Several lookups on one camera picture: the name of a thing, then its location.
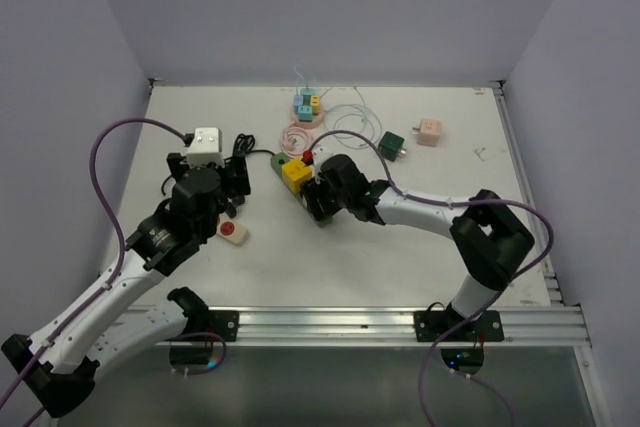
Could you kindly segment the yellow cube adapter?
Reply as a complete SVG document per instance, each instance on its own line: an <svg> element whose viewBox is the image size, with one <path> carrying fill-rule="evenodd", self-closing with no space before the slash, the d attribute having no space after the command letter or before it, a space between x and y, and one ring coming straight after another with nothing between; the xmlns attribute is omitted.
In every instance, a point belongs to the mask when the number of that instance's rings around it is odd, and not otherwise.
<svg viewBox="0 0 640 427"><path fill-rule="evenodd" d="M281 179L292 194L298 194L302 185L312 178L312 168L301 158L289 160L281 166Z"/></svg>

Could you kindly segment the beige power strip red sockets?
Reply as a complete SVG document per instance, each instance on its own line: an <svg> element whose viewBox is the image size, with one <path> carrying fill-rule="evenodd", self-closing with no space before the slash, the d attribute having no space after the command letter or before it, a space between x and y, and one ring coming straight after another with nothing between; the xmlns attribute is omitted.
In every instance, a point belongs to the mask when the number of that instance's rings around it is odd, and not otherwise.
<svg viewBox="0 0 640 427"><path fill-rule="evenodd" d="M249 230L226 214L221 214L217 222L216 235L234 246L243 246L249 238Z"/></svg>

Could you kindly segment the green power strip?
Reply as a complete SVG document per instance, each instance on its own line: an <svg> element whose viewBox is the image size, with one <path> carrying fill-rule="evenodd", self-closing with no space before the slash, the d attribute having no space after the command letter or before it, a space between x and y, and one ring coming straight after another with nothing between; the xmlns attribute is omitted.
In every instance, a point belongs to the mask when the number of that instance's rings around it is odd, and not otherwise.
<svg viewBox="0 0 640 427"><path fill-rule="evenodd" d="M280 179L280 181L282 183L283 183L283 181L281 179L281 166L282 166L283 163L285 163L285 162L287 162L289 160L292 160L292 159L295 159L295 158L289 158L283 152L277 153L271 158L271 168L276 173L276 175L278 176L278 178ZM302 204L302 187L301 187L301 191L298 194L292 194L286 186L285 186L285 188L295 198L295 200L301 205L301 207L306 211L305 207ZM328 225L331 222L315 222L314 221L314 223L318 227L325 227L326 225Z"/></svg>

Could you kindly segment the dark green cube adapter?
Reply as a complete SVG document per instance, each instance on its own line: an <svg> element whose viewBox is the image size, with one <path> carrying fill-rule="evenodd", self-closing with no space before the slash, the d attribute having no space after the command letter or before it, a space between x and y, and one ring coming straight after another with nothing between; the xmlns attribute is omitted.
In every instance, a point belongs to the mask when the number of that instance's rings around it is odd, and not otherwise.
<svg viewBox="0 0 640 427"><path fill-rule="evenodd" d="M390 162L395 162L398 158L406 155L404 147L405 139L391 131L385 131L378 142L378 151L382 157Z"/></svg>

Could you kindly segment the pink cube adapter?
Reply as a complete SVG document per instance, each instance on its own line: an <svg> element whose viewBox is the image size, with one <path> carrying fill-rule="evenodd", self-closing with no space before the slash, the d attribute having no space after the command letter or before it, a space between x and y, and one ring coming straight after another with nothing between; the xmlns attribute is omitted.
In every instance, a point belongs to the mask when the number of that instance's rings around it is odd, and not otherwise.
<svg viewBox="0 0 640 427"><path fill-rule="evenodd" d="M418 125L412 127L412 134L418 145L436 147L442 135L440 120L422 118Z"/></svg>

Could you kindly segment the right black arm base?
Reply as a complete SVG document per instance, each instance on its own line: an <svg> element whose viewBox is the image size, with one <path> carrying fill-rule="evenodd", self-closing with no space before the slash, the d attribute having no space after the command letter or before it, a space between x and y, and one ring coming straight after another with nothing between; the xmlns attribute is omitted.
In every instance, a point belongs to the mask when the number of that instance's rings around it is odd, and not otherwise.
<svg viewBox="0 0 640 427"><path fill-rule="evenodd" d="M452 308L434 302L413 313L413 326L418 342L434 342L463 318ZM489 310L475 317L443 339L440 355L451 369L468 374L477 373L484 364L487 342L503 342L505 334L498 311Z"/></svg>

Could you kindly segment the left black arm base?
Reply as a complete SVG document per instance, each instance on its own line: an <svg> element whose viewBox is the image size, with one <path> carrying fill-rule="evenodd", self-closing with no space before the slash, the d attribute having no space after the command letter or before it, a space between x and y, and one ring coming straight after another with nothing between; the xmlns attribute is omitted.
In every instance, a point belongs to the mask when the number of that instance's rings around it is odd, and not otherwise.
<svg viewBox="0 0 640 427"><path fill-rule="evenodd" d="M186 320L170 337L169 362L184 376L210 373L226 359L228 345L237 340L239 312L212 310L187 287L173 289L167 299L176 304Z"/></svg>

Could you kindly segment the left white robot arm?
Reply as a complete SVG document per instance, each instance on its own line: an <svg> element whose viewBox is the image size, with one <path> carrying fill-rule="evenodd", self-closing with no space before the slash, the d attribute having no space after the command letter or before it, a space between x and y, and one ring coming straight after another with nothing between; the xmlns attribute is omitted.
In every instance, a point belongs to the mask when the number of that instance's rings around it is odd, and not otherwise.
<svg viewBox="0 0 640 427"><path fill-rule="evenodd" d="M62 314L30 335L13 334L1 351L52 418L64 417L92 393L109 368L153 344L173 339L225 343L206 303L187 287L134 322L115 321L144 293L198 253L233 199L251 192L244 155L221 164L181 167L163 199L124 241L114 263Z"/></svg>

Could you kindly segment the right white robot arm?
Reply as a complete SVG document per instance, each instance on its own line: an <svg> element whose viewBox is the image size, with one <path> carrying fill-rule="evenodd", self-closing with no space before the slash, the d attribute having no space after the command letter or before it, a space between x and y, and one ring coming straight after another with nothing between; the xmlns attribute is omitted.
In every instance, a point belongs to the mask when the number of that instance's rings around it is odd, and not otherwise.
<svg viewBox="0 0 640 427"><path fill-rule="evenodd" d="M347 155L302 155L313 170L301 187L316 220L346 210L361 222L416 228L455 244L467 275L447 305L451 336L468 339L481 327L478 310L495 301L534 246L534 238L494 192L483 189L468 200L431 199L394 188L389 180L369 181Z"/></svg>

